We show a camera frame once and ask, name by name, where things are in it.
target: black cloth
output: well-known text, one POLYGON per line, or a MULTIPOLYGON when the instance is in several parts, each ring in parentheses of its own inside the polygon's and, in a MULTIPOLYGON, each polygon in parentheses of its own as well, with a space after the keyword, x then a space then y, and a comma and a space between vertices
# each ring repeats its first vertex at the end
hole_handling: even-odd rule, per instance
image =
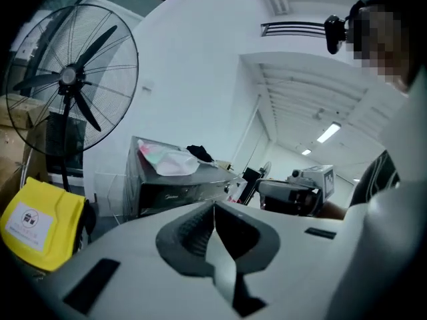
POLYGON ((188 151, 197 157, 199 160, 205 161, 206 163, 211 163, 213 161, 212 157, 207 153, 205 147, 203 146, 187 146, 188 151))
POLYGON ((350 206, 367 203, 379 191, 396 186, 399 181, 392 158, 384 151, 374 160, 356 186, 350 206))

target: fluorescent light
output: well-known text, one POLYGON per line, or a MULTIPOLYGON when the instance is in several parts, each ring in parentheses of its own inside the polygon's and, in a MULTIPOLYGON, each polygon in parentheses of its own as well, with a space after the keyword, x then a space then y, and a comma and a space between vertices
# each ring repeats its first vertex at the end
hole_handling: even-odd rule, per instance
POLYGON ((326 140, 328 140, 333 134, 335 134, 337 131, 339 131, 341 128, 341 125, 339 123, 336 122, 332 122, 332 124, 330 125, 330 127, 322 134, 321 137, 318 138, 318 141, 320 143, 325 142, 326 140))

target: fan motor hub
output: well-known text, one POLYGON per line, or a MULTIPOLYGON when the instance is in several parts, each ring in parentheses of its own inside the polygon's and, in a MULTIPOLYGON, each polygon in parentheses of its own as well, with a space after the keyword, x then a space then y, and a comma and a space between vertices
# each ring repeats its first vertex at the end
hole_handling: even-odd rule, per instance
POLYGON ((77 81, 77 72, 73 67, 66 67, 61 72, 61 82, 65 85, 75 84, 77 81))

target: person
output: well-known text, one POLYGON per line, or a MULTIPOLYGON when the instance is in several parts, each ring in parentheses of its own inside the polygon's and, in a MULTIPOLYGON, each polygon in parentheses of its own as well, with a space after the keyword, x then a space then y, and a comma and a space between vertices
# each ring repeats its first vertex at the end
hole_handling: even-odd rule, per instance
MULTIPOLYGON (((416 36, 399 13, 382 0, 357 2, 350 10, 346 47, 362 66, 377 68, 403 94, 410 93, 410 86, 420 70, 422 58, 416 51, 416 36)), ((375 159, 364 172, 354 190, 350 206, 367 203, 384 189, 397 186, 399 175, 387 151, 375 159)), ((347 209, 329 201, 316 215, 319 218, 343 219, 347 209)))

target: yellow case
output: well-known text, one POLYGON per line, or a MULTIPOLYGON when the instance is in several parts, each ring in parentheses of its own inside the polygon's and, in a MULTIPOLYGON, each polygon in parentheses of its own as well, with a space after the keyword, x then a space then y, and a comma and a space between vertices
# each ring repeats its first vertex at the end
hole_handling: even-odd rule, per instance
MULTIPOLYGON (((1 216, 1 237, 8 248, 25 262, 45 271, 54 271, 73 254, 77 225, 84 203, 85 197, 28 177, 25 186, 16 194, 1 216), (25 244, 6 230, 7 222, 19 204, 24 204, 41 215, 52 217, 41 251, 25 244)), ((14 219, 17 217, 20 217, 18 212, 14 215, 14 219)))

